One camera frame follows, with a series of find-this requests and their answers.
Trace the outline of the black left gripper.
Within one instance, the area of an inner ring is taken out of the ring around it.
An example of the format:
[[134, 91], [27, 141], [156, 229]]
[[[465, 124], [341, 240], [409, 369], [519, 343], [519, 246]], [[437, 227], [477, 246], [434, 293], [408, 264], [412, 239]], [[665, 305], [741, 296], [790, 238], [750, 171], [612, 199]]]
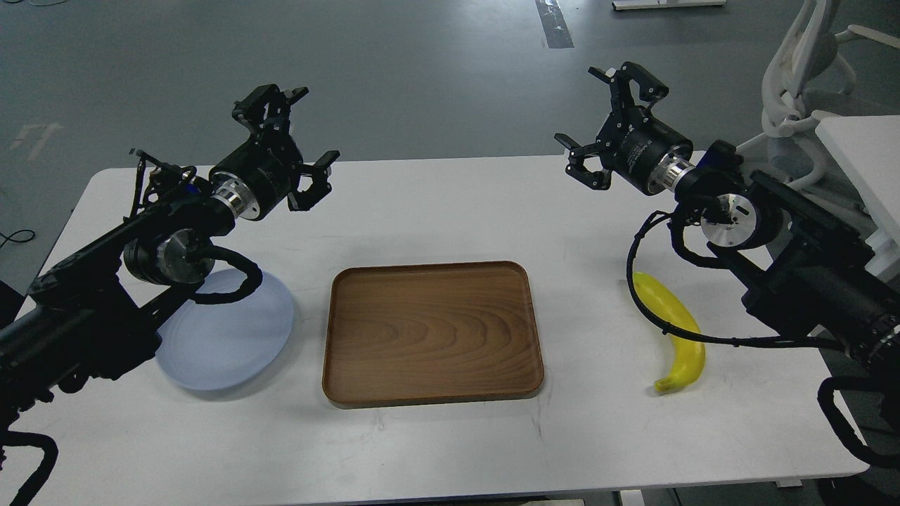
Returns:
[[235, 101], [232, 118], [250, 138], [215, 164], [209, 178], [213, 196], [236, 218], [263, 220], [286, 196], [291, 212], [308, 212], [331, 192], [328, 177], [340, 151], [303, 163], [290, 134], [290, 110], [306, 95], [306, 86], [283, 91], [277, 84], [262, 84]]

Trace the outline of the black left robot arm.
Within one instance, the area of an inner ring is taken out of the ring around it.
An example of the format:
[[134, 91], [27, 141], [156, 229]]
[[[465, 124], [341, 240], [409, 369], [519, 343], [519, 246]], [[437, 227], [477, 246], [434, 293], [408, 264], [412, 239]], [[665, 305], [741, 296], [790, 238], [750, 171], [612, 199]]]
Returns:
[[237, 220], [261, 221], [282, 201], [305, 212], [332, 189], [329, 150], [304, 161], [290, 110], [309, 89], [262, 84], [235, 103], [250, 135], [208, 176], [136, 150], [131, 211], [120, 225], [52, 266], [29, 287], [35, 308], [2, 330], [2, 448], [42, 451], [12, 499], [28, 505], [49, 479], [57, 442], [12, 425], [54, 390], [76, 393], [91, 378], [117, 380], [154, 358], [160, 327], [186, 302], [231, 304], [260, 288], [256, 262], [213, 243]]

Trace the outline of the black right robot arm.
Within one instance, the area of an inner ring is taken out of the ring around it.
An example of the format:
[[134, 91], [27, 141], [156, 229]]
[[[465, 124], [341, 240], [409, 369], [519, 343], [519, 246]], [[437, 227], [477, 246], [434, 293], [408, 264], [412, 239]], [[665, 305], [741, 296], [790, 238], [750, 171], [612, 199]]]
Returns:
[[[554, 136], [566, 148], [567, 174], [595, 191], [610, 189], [618, 175], [644, 195], [669, 191], [677, 204], [653, 212], [628, 249], [626, 281], [643, 317], [692, 342], [845, 353], [867, 375], [825, 379], [818, 404], [855, 458], [897, 469], [898, 455], [866, 445], [835, 404], [839, 391], [880, 394], [881, 416], [898, 428], [898, 292], [866, 269], [873, 249], [855, 228], [785, 183], [761, 171], [743, 176], [743, 156], [728, 142], [714, 142], [692, 162], [692, 142], [653, 116], [669, 89], [643, 66], [626, 61], [608, 70], [590, 67], [589, 74], [610, 87], [610, 113], [591, 144]], [[713, 337], [653, 313], [637, 294], [634, 260], [659, 222], [666, 222], [683, 260], [731, 272], [746, 288], [746, 312], [774, 336]]]

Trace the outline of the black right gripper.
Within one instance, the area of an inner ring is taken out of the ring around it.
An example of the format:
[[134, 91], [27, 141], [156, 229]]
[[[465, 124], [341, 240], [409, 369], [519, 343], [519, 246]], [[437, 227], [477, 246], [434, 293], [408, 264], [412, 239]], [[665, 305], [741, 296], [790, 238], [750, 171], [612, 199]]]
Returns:
[[[661, 193], [663, 160], [689, 160], [694, 151], [692, 141], [650, 112], [669, 95], [669, 87], [636, 62], [588, 72], [610, 87], [611, 111], [597, 142], [582, 146], [567, 134], [554, 134], [567, 153], [566, 174], [593, 191], [608, 191], [614, 171], [644, 195]], [[587, 160], [599, 157], [601, 168], [588, 170]]]

